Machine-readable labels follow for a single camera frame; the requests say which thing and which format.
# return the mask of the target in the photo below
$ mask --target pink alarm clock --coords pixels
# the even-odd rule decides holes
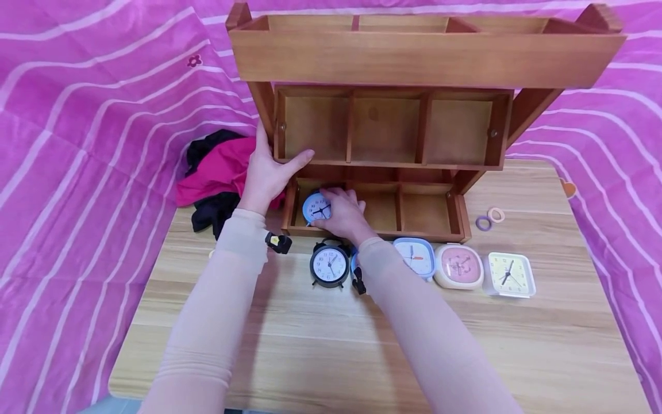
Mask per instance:
[[[443,244],[435,250],[437,270],[434,280],[446,289],[477,289],[485,271],[478,253],[461,244]]]

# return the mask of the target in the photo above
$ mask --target black clip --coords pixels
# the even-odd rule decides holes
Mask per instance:
[[[363,284],[363,272],[360,267],[354,269],[354,279],[352,280],[352,286],[359,293],[363,295],[365,293],[365,285]]]
[[[277,236],[272,232],[268,232],[264,241],[267,243],[267,246],[271,247],[278,254],[287,254],[290,247],[292,247],[292,239],[284,234]]]

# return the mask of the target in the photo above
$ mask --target wooden shelf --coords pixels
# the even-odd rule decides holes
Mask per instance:
[[[592,87],[626,37],[605,4],[555,17],[265,15],[226,21],[274,157],[311,148],[283,230],[320,186],[355,189],[382,237],[465,242],[463,194],[565,88]],[[521,89],[514,98],[513,89]]]
[[[277,86],[275,157],[312,164],[500,170],[507,89]]]
[[[230,39],[246,81],[571,88],[592,87],[625,36],[539,17],[274,15]]]
[[[380,236],[424,236],[432,242],[464,242],[470,236],[468,217],[461,195],[451,195],[450,184],[402,182],[324,181],[297,178],[287,188],[283,231],[293,236],[325,236],[307,227],[304,200],[320,187],[353,189],[365,201],[365,219]]]

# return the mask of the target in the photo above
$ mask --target black alarm clock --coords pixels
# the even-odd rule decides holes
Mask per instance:
[[[336,245],[327,244],[333,241]],[[310,274],[313,285],[322,287],[342,287],[350,274],[350,248],[340,239],[327,237],[315,244],[310,257]]]

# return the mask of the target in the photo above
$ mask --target pile of clothes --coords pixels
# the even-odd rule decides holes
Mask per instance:
[[[255,137],[221,129],[193,141],[186,151],[189,170],[177,183],[178,207],[193,204],[191,216],[196,233],[212,226],[218,239],[225,220],[237,208],[246,182],[248,160],[255,150]],[[271,202],[277,209],[283,194]]]

